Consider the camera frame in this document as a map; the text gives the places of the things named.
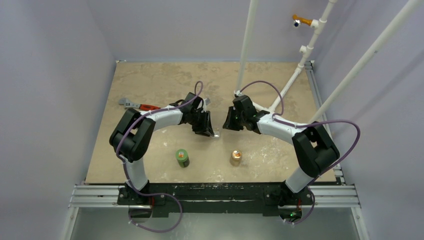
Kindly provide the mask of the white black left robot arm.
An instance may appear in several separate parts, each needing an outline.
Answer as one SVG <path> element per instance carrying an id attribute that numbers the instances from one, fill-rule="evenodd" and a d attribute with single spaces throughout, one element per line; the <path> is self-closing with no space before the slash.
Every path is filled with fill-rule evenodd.
<path id="1" fill-rule="evenodd" d="M 196 135 L 215 135 L 211 113 L 206 109 L 209 99 L 189 92 L 185 99 L 156 110 L 139 111 L 128 109 L 113 130 L 109 144 L 120 159 L 125 183 L 131 187 L 129 197 L 138 205 L 149 199 L 148 178 L 143 157 L 146 154 L 154 131 L 181 124 L 191 125 Z"/>

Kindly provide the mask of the green pill bottle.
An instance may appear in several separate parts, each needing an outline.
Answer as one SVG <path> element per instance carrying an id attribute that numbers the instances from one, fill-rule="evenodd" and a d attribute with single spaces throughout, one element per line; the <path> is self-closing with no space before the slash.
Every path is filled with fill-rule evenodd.
<path id="1" fill-rule="evenodd" d="M 181 168 L 186 168 L 190 164 L 189 154 L 185 149 L 178 149 L 175 152 L 175 158 Z"/>

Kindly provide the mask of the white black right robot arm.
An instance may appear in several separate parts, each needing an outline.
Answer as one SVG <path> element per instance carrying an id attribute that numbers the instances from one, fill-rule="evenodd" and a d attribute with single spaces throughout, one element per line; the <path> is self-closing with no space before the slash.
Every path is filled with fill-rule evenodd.
<path id="1" fill-rule="evenodd" d="M 300 191 L 340 157 L 338 148 L 322 125 L 299 126 L 295 122 L 278 119 L 268 111 L 257 111 L 246 95 L 234 98 L 232 103 L 223 129 L 246 129 L 272 136 L 293 146 L 298 168 L 283 182 L 280 196 L 284 202 L 292 204 L 298 200 Z"/>

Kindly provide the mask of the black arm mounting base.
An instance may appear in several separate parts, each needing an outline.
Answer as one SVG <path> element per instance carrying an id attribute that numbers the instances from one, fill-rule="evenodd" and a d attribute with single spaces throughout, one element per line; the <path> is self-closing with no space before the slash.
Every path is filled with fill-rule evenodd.
<path id="1" fill-rule="evenodd" d="M 307 187 L 292 193 L 283 182 L 148 183 L 141 193 L 125 184 L 118 189 L 117 204 L 151 207 L 155 218 L 179 212 L 261 214 L 296 222 L 302 208 L 315 202 Z"/>

